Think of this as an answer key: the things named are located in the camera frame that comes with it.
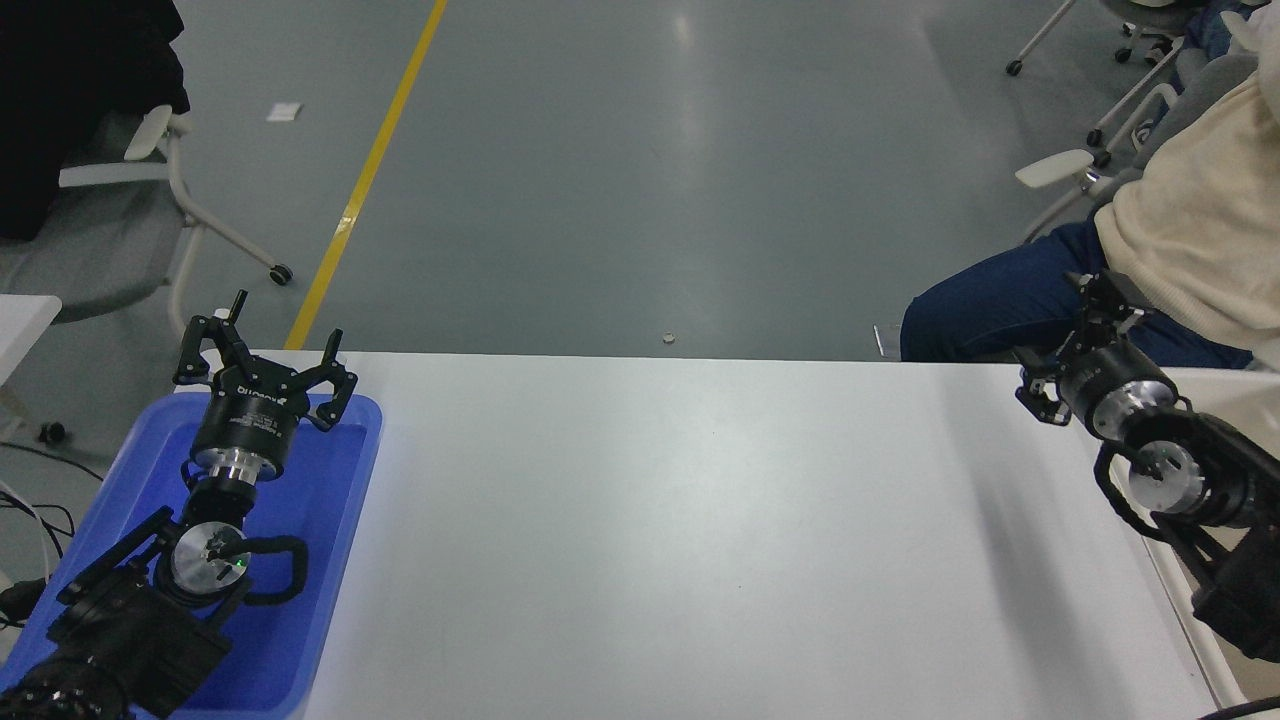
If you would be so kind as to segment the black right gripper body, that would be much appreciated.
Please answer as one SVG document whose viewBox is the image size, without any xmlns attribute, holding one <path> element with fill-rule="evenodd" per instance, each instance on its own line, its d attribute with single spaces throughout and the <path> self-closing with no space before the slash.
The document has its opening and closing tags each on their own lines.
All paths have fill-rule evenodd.
<svg viewBox="0 0 1280 720">
<path fill-rule="evenodd" d="M 1164 372 L 1126 340 L 1066 360 L 1057 387 L 1085 427 L 1123 427 L 1164 405 Z"/>
</svg>

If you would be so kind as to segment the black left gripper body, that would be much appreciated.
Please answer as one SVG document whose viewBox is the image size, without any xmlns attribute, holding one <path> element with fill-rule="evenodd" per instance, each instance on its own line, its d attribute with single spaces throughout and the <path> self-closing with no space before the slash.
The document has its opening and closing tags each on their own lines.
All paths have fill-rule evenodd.
<svg viewBox="0 0 1280 720">
<path fill-rule="evenodd" d="M 215 459 L 238 450 L 283 471 L 302 416 L 302 393 L 285 395 L 278 382 L 251 386 L 244 372 L 221 370 L 212 378 L 210 404 L 189 457 L 212 468 Z"/>
</svg>

